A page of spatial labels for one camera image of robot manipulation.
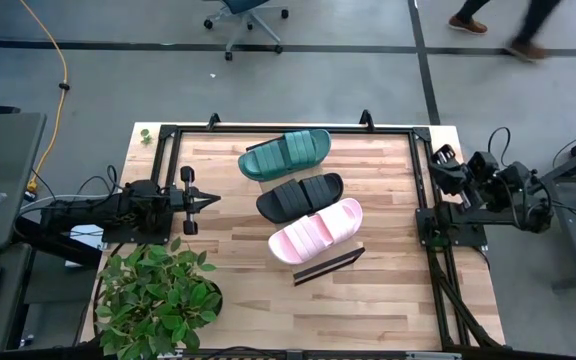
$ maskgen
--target shoe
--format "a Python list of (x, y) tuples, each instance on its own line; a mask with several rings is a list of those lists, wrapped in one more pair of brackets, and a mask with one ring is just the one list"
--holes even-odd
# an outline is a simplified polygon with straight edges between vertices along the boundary
[(448, 20), (448, 26), (455, 30), (467, 31), (475, 35), (483, 35), (488, 32), (488, 27), (479, 21), (473, 19), (470, 20), (469, 24), (466, 24), (465, 22), (457, 19), (456, 16), (453, 16), (450, 18), (450, 20)]
[(546, 49), (533, 43), (524, 45), (513, 41), (510, 45), (506, 46), (506, 51), (523, 61), (531, 63), (536, 63), (537, 61), (543, 60), (547, 57)]

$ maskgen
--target yellow cable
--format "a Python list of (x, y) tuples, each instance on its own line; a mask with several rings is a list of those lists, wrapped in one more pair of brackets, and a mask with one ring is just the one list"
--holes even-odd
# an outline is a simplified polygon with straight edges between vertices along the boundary
[[(28, 4), (26, 4), (26, 2), (24, 0), (19, 0), (19, 2), (21, 2), (21, 4), (26, 8), (26, 10), (28, 10), (30, 15), (32, 15), (32, 17), (35, 19), (35, 21), (37, 21), (39, 26), (41, 26), (41, 29), (46, 33), (46, 35), (48, 36), (48, 38), (50, 39), (50, 41), (54, 45), (55, 50), (57, 50), (57, 53), (59, 54), (59, 58), (61, 59), (61, 63), (64, 66), (64, 81), (59, 86), (61, 88), (61, 97), (59, 99), (59, 105), (57, 106), (57, 117), (55, 119), (55, 130), (52, 133), (52, 139), (50, 139), (50, 144), (48, 144), (48, 148), (46, 149), (46, 151), (44, 151), (44, 154), (41, 156), (41, 159), (39, 159), (39, 164), (37, 164), (37, 168), (35, 171), (37, 173), (39, 173), (39, 171), (41, 170), (41, 166), (44, 164), (44, 160), (46, 160), (46, 156), (48, 156), (48, 153), (50, 153), (50, 150), (52, 150), (52, 147), (55, 144), (55, 139), (57, 138), (57, 133), (59, 132), (59, 123), (61, 120), (61, 110), (63, 109), (63, 106), (64, 106), (64, 100), (66, 99), (66, 92), (69, 89), (69, 87), (68, 87), (68, 65), (66, 65), (66, 59), (64, 58), (64, 54), (61, 52), (59, 45), (57, 45), (57, 42), (55, 41), (55, 39), (50, 34), (50, 31), (48, 31), (48, 29), (46, 29), (46, 27), (41, 22), (41, 20), (39, 20), (37, 15), (35, 15), (35, 13), (32, 11), (30, 6), (28, 6)], [(30, 178), (30, 181), (28, 182), (27, 190), (30, 192), (33, 192), (33, 193), (37, 190), (37, 175), (33, 175)]]

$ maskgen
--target wooden table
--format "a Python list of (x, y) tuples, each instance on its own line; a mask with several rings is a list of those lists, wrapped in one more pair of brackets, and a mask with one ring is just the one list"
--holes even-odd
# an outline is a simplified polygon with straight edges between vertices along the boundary
[[(141, 144), (139, 133), (148, 129), (157, 139), (160, 125), (135, 124), (122, 183), (150, 177), (156, 142)], [(450, 144), (461, 159), (455, 127), (430, 130), (433, 149)], [(196, 252), (207, 250), (208, 261), (218, 267), (207, 277), (222, 289), (224, 306), (218, 320), (199, 331), (201, 347), (439, 350), (428, 262), (414, 220), (418, 203), (407, 138), (332, 135), (332, 149), (321, 166), (342, 176), (344, 197), (361, 203), (364, 220), (355, 238), (366, 253), (349, 267), (294, 287), (290, 268), (268, 250), (267, 240), (276, 228), (255, 207), (259, 184), (245, 178), (237, 167), (237, 158), (247, 146), (276, 136), (183, 135), (177, 168), (192, 166), (195, 186), (222, 196), (196, 217), (198, 235), (183, 235), (183, 214), (175, 216), (171, 234), (171, 239), (181, 236), (188, 241)], [(167, 154), (162, 169), (167, 169)], [(423, 160), (422, 166), (424, 183), (429, 184)], [(132, 249), (126, 245), (119, 253), (126, 255)], [(489, 334), (503, 343), (486, 263), (470, 248), (455, 248), (454, 253), (464, 302)], [(447, 314), (451, 335), (458, 341), (451, 306)], [(81, 339), (92, 337), (91, 306)]]

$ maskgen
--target person's leg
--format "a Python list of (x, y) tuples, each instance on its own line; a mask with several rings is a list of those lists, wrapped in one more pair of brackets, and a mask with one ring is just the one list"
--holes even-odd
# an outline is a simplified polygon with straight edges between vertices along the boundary
[(473, 20), (472, 16), (490, 0), (466, 0), (458, 13), (448, 21), (453, 29), (465, 30), (473, 34), (485, 34), (488, 31), (486, 25)]
[(472, 16), (489, 1), (490, 0), (466, 0), (461, 10), (455, 14), (455, 17), (462, 23), (469, 24), (472, 21)]
[(533, 44), (532, 39), (537, 35), (548, 16), (559, 5), (561, 0), (532, 0), (524, 18), (524, 24), (519, 34), (506, 48), (511, 54), (522, 60), (534, 62), (546, 57), (546, 51)]

